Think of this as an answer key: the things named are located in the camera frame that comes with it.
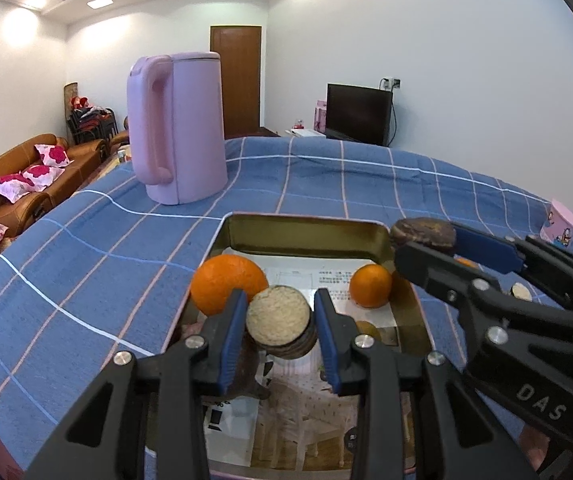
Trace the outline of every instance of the blue gripper pad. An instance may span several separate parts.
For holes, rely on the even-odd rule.
[[[315,315],[315,325],[318,330],[318,339],[320,340],[320,350],[323,354],[324,372],[326,373],[327,383],[333,388],[333,393],[340,391],[340,373],[338,362],[338,349],[333,340],[333,333],[322,297],[322,291],[317,290],[313,299],[313,313]]]
[[[453,224],[455,253],[502,274],[520,272],[523,261],[512,243],[468,227]]]
[[[220,353],[220,373],[217,378],[217,385],[220,388],[220,394],[224,395],[228,390],[233,378],[235,369],[242,348],[242,338],[246,326],[246,311],[249,303],[245,292],[241,292],[235,299],[233,312],[229,311],[230,305],[227,305],[220,322],[229,320],[229,330],[224,336],[222,351]]]

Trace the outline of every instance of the cup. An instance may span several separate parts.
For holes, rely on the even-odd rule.
[[[566,249],[573,240],[573,213],[557,200],[551,201],[545,224],[540,229],[542,240]]]

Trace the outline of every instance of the television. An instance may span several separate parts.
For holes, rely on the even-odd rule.
[[[384,146],[389,136],[392,102],[390,91],[330,84],[324,134],[332,139]]]

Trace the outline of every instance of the pink electric kettle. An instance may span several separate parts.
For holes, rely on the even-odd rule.
[[[202,200],[227,183],[220,55],[140,58],[126,85],[135,174],[156,202]]]

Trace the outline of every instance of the brown door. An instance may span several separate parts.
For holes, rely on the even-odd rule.
[[[222,59],[224,136],[260,130],[262,27],[211,27],[211,51]]]

